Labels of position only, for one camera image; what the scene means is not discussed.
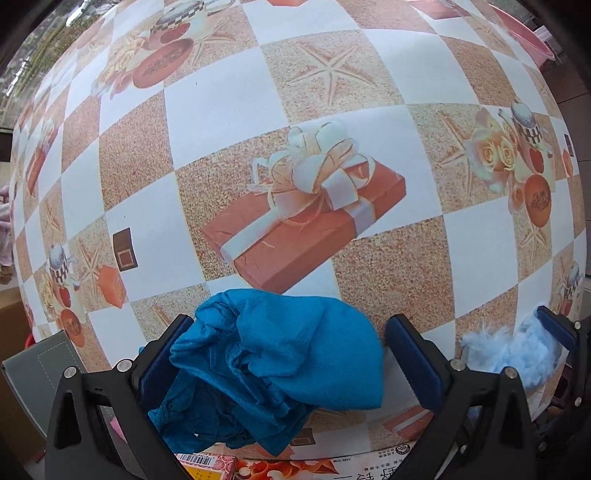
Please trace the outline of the light blue fluffy scrunchie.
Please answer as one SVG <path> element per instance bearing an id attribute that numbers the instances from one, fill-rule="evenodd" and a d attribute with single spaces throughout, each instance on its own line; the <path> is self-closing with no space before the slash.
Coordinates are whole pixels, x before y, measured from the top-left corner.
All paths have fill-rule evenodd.
<path id="1" fill-rule="evenodd" d="M 537 389 L 553 375 L 561 344 L 534 316 L 527 317 L 515 331 L 507 326 L 492 330 L 482 324 L 460 340 L 461 359 L 471 370 L 501 373 L 514 368 L 526 391 Z"/>

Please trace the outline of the grey open storage box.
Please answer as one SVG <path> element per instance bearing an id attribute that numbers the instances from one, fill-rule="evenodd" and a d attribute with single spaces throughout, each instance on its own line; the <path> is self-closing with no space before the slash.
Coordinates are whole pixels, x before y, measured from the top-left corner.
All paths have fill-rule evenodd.
<path id="1" fill-rule="evenodd" d="M 70 366 L 82 373 L 89 370 L 63 331 L 2 362 L 2 373 L 12 392 L 44 440 L 58 384 Z"/>

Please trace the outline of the blue cloth scrunchie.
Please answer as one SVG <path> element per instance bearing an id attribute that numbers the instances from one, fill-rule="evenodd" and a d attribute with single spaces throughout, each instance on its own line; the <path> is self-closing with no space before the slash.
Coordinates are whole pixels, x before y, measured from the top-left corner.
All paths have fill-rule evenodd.
<path id="1" fill-rule="evenodd" d="M 381 407 L 383 357 L 370 320 L 338 299 L 228 290 L 172 343 L 178 372 L 148 417 L 174 453 L 259 444 L 276 457 L 317 409 Z"/>

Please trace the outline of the patterned checkered tablecloth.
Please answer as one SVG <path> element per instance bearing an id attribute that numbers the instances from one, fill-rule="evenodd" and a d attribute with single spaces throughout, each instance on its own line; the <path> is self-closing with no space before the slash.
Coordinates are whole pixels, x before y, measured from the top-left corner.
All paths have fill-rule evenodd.
<path id="1" fill-rule="evenodd" d="M 1 285 L 89 369 L 238 288 L 403 313 L 449 357 L 580 316 L 570 133 L 485 1 L 66 1 L 1 122 Z"/>

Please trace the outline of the lilac towel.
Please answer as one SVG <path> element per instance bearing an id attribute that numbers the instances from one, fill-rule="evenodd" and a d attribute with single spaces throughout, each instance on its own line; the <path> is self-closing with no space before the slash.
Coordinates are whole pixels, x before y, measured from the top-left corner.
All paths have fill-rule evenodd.
<path id="1" fill-rule="evenodd" d="M 9 196 L 9 184 L 1 187 L 1 213 L 0 213 L 0 264 L 1 264 L 1 285 L 10 283 L 14 272 L 14 261 L 12 252 L 12 223 L 11 203 Z"/>

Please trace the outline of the red patterned paper box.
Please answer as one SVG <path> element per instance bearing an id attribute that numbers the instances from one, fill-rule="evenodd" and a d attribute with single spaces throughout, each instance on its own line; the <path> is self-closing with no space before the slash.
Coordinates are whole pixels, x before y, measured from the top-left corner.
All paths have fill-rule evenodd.
<path id="1" fill-rule="evenodd" d="M 390 479 L 415 443 L 361 455 L 320 460 L 246 460 L 228 455 L 177 454 L 193 479 Z"/>

